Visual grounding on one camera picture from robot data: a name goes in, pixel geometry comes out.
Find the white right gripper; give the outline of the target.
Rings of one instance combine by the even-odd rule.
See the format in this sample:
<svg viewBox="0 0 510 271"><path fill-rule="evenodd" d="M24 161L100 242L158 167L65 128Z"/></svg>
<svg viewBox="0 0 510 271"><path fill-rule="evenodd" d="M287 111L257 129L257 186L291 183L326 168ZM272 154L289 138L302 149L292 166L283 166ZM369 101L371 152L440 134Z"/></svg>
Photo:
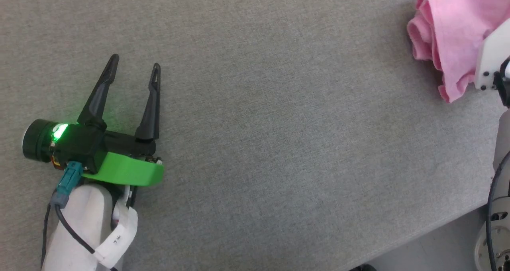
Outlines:
<svg viewBox="0 0 510 271"><path fill-rule="evenodd" d="M474 86L496 90L503 106L510 106L510 19L503 22L479 48Z"/></svg>

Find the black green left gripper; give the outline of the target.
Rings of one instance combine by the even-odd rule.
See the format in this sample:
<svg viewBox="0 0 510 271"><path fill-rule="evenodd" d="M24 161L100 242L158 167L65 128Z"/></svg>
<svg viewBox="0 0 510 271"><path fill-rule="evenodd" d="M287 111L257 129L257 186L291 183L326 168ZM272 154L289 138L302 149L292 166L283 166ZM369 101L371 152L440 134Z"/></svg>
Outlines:
<svg viewBox="0 0 510 271"><path fill-rule="evenodd" d="M78 124L51 123L51 163L60 170L79 163L83 176L96 181L152 186L164 175L162 160L154 155L155 140L160 136L161 66L153 66L149 97L134 137L107 131L102 118L119 60L118 54L111 55L82 108Z"/></svg>

